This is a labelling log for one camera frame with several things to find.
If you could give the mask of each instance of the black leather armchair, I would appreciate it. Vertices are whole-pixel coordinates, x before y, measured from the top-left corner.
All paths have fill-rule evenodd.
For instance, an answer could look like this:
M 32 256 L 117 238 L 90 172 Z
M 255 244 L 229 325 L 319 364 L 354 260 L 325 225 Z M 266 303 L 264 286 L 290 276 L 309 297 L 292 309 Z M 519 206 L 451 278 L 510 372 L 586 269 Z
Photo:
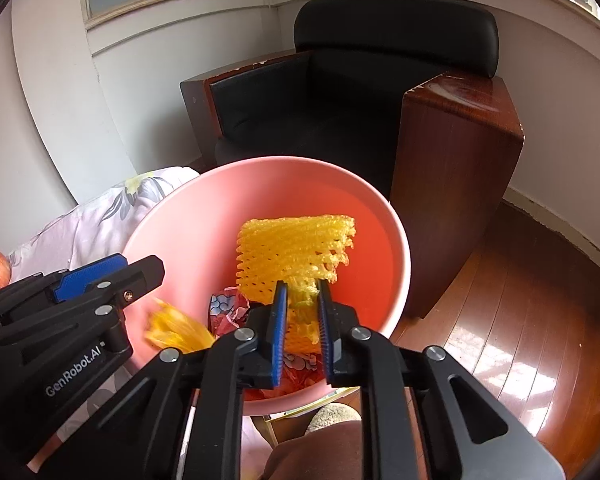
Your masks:
M 404 93 L 450 68 L 492 77 L 498 63 L 494 17 L 462 0 L 311 0 L 294 41 L 295 56 L 209 84 L 221 137 L 207 165 L 307 156 L 388 197 Z

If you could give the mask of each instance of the chair backrest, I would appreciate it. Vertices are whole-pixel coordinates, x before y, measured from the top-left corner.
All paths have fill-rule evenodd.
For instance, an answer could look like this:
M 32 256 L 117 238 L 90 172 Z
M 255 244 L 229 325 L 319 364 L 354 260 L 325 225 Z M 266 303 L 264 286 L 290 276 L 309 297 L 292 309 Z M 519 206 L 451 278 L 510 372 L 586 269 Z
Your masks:
M 498 28 L 464 0 L 310 0 L 294 25 L 296 50 L 384 52 L 493 77 Z

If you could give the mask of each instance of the yellow plastic wrapper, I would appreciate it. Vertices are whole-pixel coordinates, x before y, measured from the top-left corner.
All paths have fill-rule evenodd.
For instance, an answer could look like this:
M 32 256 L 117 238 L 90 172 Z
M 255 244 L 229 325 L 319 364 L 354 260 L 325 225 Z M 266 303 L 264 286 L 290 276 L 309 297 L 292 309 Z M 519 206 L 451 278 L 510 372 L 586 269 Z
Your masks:
M 177 348 L 184 354 L 209 348 L 216 340 L 206 327 L 162 300 L 160 310 L 149 316 L 144 337 L 158 348 Z
M 320 353 L 317 280 L 334 283 L 354 219 L 344 215 L 249 220 L 238 234 L 238 289 L 250 301 L 273 302 L 278 280 L 288 285 L 285 351 Z

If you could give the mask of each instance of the blue gripper pad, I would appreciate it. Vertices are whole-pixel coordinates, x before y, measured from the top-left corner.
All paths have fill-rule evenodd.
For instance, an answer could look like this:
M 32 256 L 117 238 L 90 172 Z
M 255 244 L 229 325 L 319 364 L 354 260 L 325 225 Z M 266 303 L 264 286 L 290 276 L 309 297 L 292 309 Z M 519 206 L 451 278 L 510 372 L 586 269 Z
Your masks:
M 273 387 L 280 386 L 282 378 L 283 351 L 286 333 L 286 284 L 276 283 L 276 293 L 271 305 L 271 317 L 267 339 L 271 343 L 271 381 Z
M 60 303 L 84 294 L 87 285 L 126 267 L 126 265 L 126 258 L 122 254 L 112 254 L 66 273 L 62 276 L 60 285 L 54 290 L 56 301 Z

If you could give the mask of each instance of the snack wrapper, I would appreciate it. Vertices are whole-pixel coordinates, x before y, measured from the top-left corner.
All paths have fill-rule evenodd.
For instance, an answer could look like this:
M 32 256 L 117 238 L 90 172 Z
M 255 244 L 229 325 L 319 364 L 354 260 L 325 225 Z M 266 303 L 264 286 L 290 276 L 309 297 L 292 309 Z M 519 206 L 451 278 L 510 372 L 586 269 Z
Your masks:
M 211 333 L 218 337 L 243 327 L 248 311 L 249 300 L 235 286 L 212 295 L 209 303 Z M 280 386 L 275 390 L 245 390 L 244 400 L 270 399 L 291 394 L 324 378 L 320 354 L 285 352 L 283 361 Z

